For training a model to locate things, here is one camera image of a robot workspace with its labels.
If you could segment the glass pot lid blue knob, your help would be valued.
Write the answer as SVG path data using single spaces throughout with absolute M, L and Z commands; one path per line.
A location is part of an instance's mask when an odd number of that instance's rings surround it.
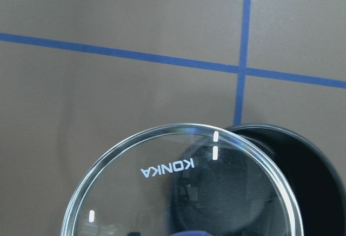
M 303 235 L 303 220 L 274 151 L 204 124 L 151 128 L 89 169 L 61 235 Z

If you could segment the dark blue saucepan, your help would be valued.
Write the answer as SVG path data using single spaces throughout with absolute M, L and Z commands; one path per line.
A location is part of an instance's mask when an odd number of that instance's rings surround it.
M 303 136 L 269 124 L 227 128 L 266 153 L 298 202 L 305 235 L 345 235 L 345 187 L 325 155 Z

